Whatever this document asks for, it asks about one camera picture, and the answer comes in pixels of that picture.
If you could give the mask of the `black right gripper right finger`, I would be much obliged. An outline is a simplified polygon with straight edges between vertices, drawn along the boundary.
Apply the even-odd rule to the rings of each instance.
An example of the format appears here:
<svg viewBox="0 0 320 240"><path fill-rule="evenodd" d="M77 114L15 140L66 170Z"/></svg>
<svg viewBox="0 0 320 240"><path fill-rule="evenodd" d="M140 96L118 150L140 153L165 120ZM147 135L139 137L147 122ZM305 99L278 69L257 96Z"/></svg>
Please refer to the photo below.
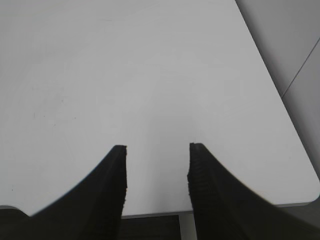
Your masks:
<svg viewBox="0 0 320 240"><path fill-rule="evenodd" d="M188 192L199 240L318 240L320 229L253 192L202 144L189 145Z"/></svg>

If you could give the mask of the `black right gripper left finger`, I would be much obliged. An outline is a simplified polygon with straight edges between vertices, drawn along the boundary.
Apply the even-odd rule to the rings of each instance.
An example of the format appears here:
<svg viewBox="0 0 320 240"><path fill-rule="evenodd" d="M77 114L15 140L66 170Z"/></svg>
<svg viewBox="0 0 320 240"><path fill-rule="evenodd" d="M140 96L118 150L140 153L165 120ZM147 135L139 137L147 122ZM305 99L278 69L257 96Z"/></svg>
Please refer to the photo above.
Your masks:
<svg viewBox="0 0 320 240"><path fill-rule="evenodd" d="M115 240L127 192L127 147L115 145L73 189L1 230L2 240Z"/></svg>

